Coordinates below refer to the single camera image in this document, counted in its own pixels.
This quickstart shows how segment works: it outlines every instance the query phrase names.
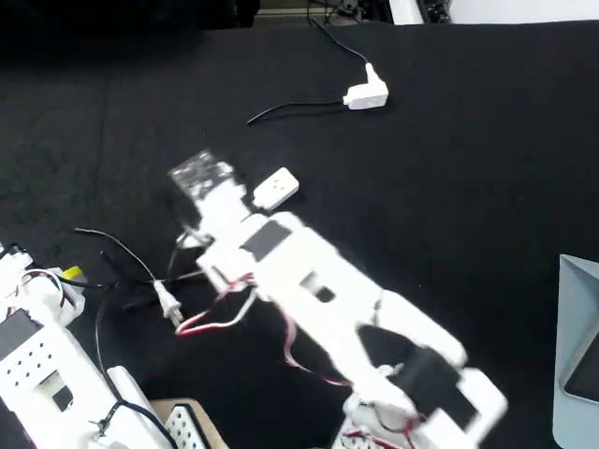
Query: black table surface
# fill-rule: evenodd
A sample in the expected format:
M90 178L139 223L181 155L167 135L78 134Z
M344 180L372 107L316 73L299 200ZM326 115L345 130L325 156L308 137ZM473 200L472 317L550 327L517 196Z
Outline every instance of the black table surface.
M113 277L98 255L108 249L141 276L106 241L71 232L96 227L164 273L180 232L163 201L169 168L210 147L252 187L286 166L301 183L286 206L453 333L505 392L509 412L484 447L554 447L558 255L599 258L599 23L334 32L387 82L383 109L245 125L364 80L360 60L314 28L12 49L0 73L2 240L98 282ZM97 305L112 298L106 363L127 366L149 398L198 399L231 447L330 440L347 392L283 363L276 311L261 304L235 328L177 340L157 310L118 310L151 294L90 293L71 329L91 353ZM177 294L188 311L213 295ZM376 363L393 360L392 342L375 349ZM296 355L328 368L305 337ZM26 447L1 416L3 446Z

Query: white power adapter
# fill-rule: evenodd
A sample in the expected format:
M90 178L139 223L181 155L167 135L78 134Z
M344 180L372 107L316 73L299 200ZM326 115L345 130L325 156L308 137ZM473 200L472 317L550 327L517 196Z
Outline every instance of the white power adapter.
M254 190L254 205L273 210L295 194L300 182L285 167L279 168Z
M389 97L387 85L374 71L371 63L365 65L368 82L352 86L343 97L343 104L349 109L381 108Z

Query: black screen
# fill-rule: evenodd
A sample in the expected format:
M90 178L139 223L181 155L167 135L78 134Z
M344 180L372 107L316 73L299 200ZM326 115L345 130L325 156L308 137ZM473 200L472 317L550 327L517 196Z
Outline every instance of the black screen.
M599 402L599 333L580 359L563 389L580 398Z

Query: yellow part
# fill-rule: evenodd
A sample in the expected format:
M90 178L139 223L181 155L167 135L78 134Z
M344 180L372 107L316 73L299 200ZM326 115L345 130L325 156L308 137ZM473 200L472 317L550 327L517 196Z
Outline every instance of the yellow part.
M83 275L83 271L81 270L81 268L79 268L77 265L71 268L67 268L65 270L65 272L63 273L63 278L65 279L73 279L76 278L78 276L82 276Z

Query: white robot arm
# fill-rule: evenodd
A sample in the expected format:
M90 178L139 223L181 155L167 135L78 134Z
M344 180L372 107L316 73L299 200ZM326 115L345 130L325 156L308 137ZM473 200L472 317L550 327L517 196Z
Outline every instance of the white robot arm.
M115 412L110 425L100 427L117 398L66 329L83 312L82 289L55 278L52 274L64 275L59 268L29 269L32 263L19 248L0 247L0 313L6 315L0 319L0 398L36 448L172 448L173 442L148 418L126 407ZM125 368L108 369L108 375L124 400L154 414ZM173 417L166 427L179 421ZM193 431L199 441L199 431Z
M214 287L223 292L252 273L258 297L283 309L353 386L344 405L348 419L334 447L342 447L343 436L353 431L391 447L478 447L506 410L506 400L482 372L464 368L459 341L360 272L292 213L251 213L232 168L209 152L170 176L202 217L195 229L186 227L190 237L183 244L206 246L197 264ZM396 370L374 367L358 336L360 326L407 337L415 356ZM418 425L406 438L399 429L415 418Z

